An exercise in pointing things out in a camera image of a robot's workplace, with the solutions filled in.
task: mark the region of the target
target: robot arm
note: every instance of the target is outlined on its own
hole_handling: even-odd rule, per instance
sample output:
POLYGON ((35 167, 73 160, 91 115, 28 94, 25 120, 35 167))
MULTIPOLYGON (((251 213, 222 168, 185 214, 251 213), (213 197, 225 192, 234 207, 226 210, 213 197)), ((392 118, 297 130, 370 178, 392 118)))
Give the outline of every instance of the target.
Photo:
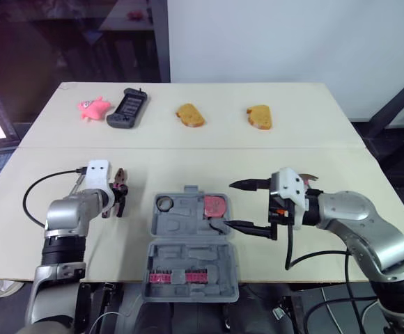
POLYGON ((300 175, 290 168, 268 180, 248 179, 231 184, 242 190, 269 189, 270 227, 230 221, 227 225, 246 234, 277 239, 277 225, 295 229, 312 225, 343 240, 371 282, 384 316, 396 333, 404 333, 404 235, 384 221, 373 203, 351 191, 323 193, 305 189, 300 175))
POLYGON ((91 161, 85 189, 55 200, 48 209, 41 265, 36 269, 23 333, 81 333, 88 324, 90 287, 84 251, 91 219, 108 210, 114 193, 108 185, 109 162, 91 161))

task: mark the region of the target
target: bread slice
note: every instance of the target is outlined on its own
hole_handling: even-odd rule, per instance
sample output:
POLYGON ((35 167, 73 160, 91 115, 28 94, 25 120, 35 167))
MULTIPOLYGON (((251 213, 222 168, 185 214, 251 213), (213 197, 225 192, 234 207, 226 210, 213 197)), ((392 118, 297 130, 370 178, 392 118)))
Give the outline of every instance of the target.
POLYGON ((188 127, 201 127, 205 124, 202 115, 191 103, 186 103, 177 110, 177 117, 188 127))
POLYGON ((272 127, 272 116, 270 108, 265 104, 251 106, 247 109, 249 123, 261 130, 269 130, 272 127))

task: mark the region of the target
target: plastic tool case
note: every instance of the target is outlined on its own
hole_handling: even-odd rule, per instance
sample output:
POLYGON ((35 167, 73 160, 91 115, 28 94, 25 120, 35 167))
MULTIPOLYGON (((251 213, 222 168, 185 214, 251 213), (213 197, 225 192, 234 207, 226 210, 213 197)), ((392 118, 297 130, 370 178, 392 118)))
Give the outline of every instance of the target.
POLYGON ((224 194, 204 194, 197 186, 185 186, 184 193, 157 195, 151 228, 156 239, 148 247, 143 299, 181 303, 237 301, 234 247, 226 240, 231 229, 223 223, 229 219, 224 194), (218 199, 214 211, 208 202, 213 199, 218 199))

